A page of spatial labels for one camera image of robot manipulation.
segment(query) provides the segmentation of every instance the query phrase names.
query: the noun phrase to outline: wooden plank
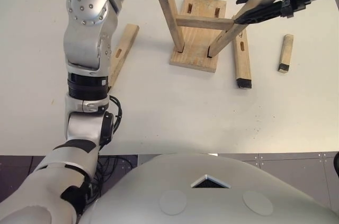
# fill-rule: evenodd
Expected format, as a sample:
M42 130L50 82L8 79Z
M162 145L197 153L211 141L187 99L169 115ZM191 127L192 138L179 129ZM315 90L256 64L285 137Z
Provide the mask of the wooden plank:
M109 73L108 86L111 89L114 86L115 81L121 71L126 57L131 49L137 34L139 26L135 24L127 24L125 30L121 36L121 39L115 49L114 55L111 57L111 67Z
M252 88L246 29L233 40L233 47L237 85L242 89Z
M275 0L248 0L247 3L241 8L241 10L236 14L235 18L238 18L243 13L253 8L256 8L258 5L266 5L273 3ZM248 25L247 24L234 24L231 29L228 31L222 31L213 41L210 46L208 56L216 56L222 49L227 46L239 33L241 33Z
M176 16L178 14L175 0L159 0L161 8L163 10L166 22L171 33L176 51L182 52L184 49L184 37L182 29L176 23Z
M220 0L184 0L181 14L192 16L215 17L225 16L226 2ZM169 61L172 65L215 72L218 56L208 58L208 48L219 30L183 27L185 47L182 53L174 51Z
M215 29L215 30L229 30L234 22L232 19L220 19L218 17L205 17L205 16L189 16L178 15L176 17L176 23L179 26Z
M280 64L278 68L278 71L281 73L287 73L290 69L293 40L294 36L291 34L286 34L284 36L280 55Z

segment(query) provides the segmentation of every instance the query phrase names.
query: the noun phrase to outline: white table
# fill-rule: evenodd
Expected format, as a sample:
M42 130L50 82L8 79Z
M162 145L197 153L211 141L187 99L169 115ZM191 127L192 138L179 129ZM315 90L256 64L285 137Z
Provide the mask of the white table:
M65 0L0 1L0 155L45 155L64 142ZM235 1L227 0L226 17L239 10ZM334 0L247 28L251 90L236 86L231 45L215 74L169 65L173 43L157 0L125 0L113 45L126 23L140 31L112 91L122 123L102 154L339 150ZM283 75L286 33L295 43Z

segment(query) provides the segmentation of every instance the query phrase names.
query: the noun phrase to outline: wooden leg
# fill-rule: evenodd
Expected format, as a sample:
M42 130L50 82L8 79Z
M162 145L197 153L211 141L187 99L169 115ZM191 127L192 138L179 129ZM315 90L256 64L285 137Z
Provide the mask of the wooden leg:
M111 57L110 76L108 80L109 89L111 89L118 78L123 63L126 60L129 50L137 37L139 26L127 24L114 55Z
M233 47L237 85L242 89L252 88L246 29L233 40Z
M176 16L178 12L175 0L159 0L159 2L165 15L169 31L171 32L176 51L182 52L185 42L182 29L176 23Z
M280 64L278 71L281 73L287 73L290 69L292 47L294 36L286 34L281 49Z
M275 0L248 0L247 3L236 14L235 18L238 18L243 13L258 5L265 5L273 3ZM234 26L228 31L222 31L211 44L208 57L216 56L222 49L227 46L239 33L241 33L248 25L234 24Z

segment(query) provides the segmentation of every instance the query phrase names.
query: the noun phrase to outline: white circle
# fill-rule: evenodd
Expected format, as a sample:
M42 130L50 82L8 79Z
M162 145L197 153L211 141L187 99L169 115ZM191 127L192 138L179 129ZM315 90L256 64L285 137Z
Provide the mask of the white circle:
M245 205L257 214L268 216L273 213L273 204L259 192L246 191L243 200Z
M187 197L181 191L165 191L159 201L160 209L173 216L183 212L187 205Z

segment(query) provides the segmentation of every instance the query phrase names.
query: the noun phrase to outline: gray floor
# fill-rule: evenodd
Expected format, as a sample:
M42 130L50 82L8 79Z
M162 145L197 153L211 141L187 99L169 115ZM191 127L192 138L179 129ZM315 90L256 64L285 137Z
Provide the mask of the gray floor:
M339 178L334 171L331 153L302 154L219 154L244 161L276 176L309 194L319 203L339 212ZM134 166L156 155L124 156ZM0 202L11 195L30 174L42 156L0 156ZM120 160L111 179L104 185L106 192L128 171L129 165Z

